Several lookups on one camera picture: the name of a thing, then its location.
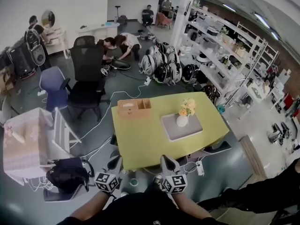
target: mirror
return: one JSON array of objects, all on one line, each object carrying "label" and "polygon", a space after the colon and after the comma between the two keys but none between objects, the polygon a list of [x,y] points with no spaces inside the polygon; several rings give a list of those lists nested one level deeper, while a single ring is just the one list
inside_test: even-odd
[{"label": "mirror", "polygon": [[42,25],[46,28],[51,28],[55,23],[55,15],[52,11],[46,10],[42,15]]}]

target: gray tray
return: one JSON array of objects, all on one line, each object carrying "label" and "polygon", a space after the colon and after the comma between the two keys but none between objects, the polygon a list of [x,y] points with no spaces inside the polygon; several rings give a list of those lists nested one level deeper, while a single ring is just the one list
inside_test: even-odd
[{"label": "gray tray", "polygon": [[201,123],[196,115],[189,116],[188,124],[185,127],[179,127],[176,119],[179,114],[169,114],[161,117],[161,122],[170,142],[198,134],[203,131]]}]

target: green table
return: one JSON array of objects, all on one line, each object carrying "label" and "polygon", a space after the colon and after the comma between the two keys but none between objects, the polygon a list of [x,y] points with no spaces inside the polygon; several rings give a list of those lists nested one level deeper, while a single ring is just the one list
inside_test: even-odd
[{"label": "green table", "polygon": [[[170,142],[161,123],[164,115],[178,113],[183,100],[196,101],[196,115],[203,127],[199,134]],[[191,154],[222,139],[229,129],[203,92],[150,98],[152,111],[146,118],[125,119],[112,108],[112,118],[125,170],[157,165],[163,154],[175,159]]]}]

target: white vase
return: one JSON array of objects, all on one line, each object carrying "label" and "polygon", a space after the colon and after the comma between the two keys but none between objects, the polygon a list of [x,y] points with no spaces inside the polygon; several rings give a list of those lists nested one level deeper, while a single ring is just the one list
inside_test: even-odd
[{"label": "white vase", "polygon": [[179,127],[184,127],[188,124],[188,116],[179,115],[176,119],[176,123]]}]

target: ceiling light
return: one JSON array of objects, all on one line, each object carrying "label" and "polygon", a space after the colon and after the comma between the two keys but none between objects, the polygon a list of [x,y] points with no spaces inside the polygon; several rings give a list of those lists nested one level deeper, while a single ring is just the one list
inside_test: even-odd
[{"label": "ceiling light", "polygon": [[276,33],[275,32],[271,32],[271,33],[272,33],[273,37],[278,41],[278,37],[277,37]]},{"label": "ceiling light", "polygon": [[270,28],[266,21],[259,14],[255,13],[255,16],[263,23],[263,25],[265,25],[267,28]]},{"label": "ceiling light", "polygon": [[223,6],[224,6],[225,8],[228,8],[229,10],[232,10],[233,12],[236,13],[236,11],[235,11],[233,8],[231,8],[230,6],[227,6],[226,4],[223,4]]}]

